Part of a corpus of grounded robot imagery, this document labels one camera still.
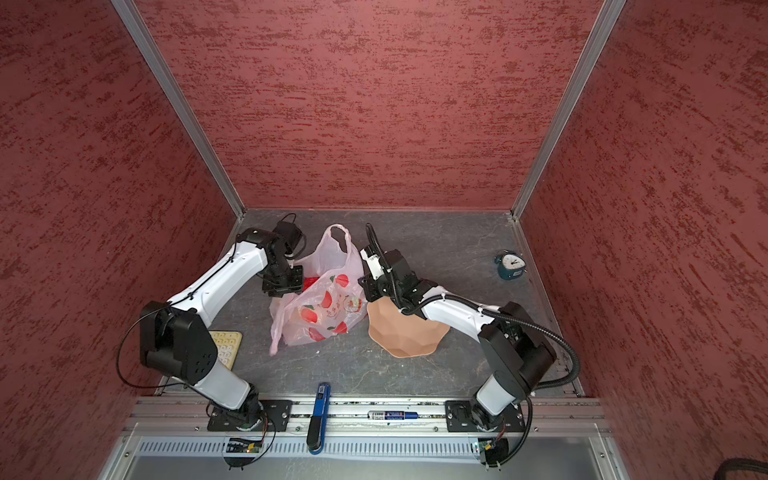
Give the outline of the fake red orange fruit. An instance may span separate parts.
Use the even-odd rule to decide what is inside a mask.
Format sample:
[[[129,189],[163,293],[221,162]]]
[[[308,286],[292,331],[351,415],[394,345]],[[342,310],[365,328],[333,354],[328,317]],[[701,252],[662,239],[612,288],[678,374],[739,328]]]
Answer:
[[[309,288],[311,288],[317,281],[319,280],[318,277],[305,277],[303,281],[303,290],[307,291]]]

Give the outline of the pink scalloped plastic bowl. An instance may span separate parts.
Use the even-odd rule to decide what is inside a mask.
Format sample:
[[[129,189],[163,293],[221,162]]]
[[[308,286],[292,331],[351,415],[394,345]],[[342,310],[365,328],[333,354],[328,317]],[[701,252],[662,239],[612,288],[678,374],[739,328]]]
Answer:
[[[402,314],[389,298],[367,305],[370,338],[399,359],[433,354],[450,331],[443,323]]]

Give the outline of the pink fruit-print plastic bag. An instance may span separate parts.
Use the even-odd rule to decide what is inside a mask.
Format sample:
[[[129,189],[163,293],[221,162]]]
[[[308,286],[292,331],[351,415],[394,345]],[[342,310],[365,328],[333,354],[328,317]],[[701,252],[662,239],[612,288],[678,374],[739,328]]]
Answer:
[[[367,315],[367,300],[358,284],[364,276],[362,259],[343,225],[329,226],[314,252],[294,264],[303,267],[304,278],[319,280],[307,291],[272,300],[272,356],[281,343],[298,346],[346,334]]]

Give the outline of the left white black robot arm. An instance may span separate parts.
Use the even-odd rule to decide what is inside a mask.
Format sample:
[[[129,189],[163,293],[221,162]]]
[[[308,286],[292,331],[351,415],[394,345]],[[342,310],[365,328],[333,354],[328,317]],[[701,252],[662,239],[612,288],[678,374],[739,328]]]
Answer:
[[[304,233],[286,220],[271,230],[246,229],[206,273],[169,300],[147,303],[132,324],[139,332],[141,365],[161,373],[169,385],[185,386],[207,399],[213,408],[211,427],[277,430],[257,388],[219,360],[210,326],[253,277],[261,279],[271,298],[301,292],[303,268],[293,261],[305,246]]]

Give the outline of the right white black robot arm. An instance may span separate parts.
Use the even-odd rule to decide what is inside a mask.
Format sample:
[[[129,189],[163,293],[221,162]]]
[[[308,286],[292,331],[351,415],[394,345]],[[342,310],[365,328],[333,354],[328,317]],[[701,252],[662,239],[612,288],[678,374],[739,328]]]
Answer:
[[[366,261],[358,283],[370,302],[388,298],[405,316],[446,325],[478,342],[490,376],[469,401],[468,414],[480,430],[494,430],[508,407],[581,373],[575,349],[514,302],[482,305],[419,278],[408,266],[382,266],[376,257]]]

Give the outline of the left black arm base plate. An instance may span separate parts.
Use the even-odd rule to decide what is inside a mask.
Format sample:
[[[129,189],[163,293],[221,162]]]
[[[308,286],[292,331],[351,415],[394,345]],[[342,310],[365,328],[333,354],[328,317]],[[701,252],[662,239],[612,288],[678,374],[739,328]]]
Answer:
[[[210,412],[207,430],[243,434],[264,429],[284,432],[292,406],[293,402],[287,399],[246,401],[237,410],[216,405]]]

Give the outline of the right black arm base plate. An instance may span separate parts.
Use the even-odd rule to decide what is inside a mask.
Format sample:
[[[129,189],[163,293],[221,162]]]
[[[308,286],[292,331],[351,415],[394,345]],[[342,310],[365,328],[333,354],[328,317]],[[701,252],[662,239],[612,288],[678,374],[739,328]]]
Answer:
[[[491,414],[474,400],[448,400],[444,404],[447,429],[451,433],[522,433],[525,420],[521,409],[509,404],[501,413]]]

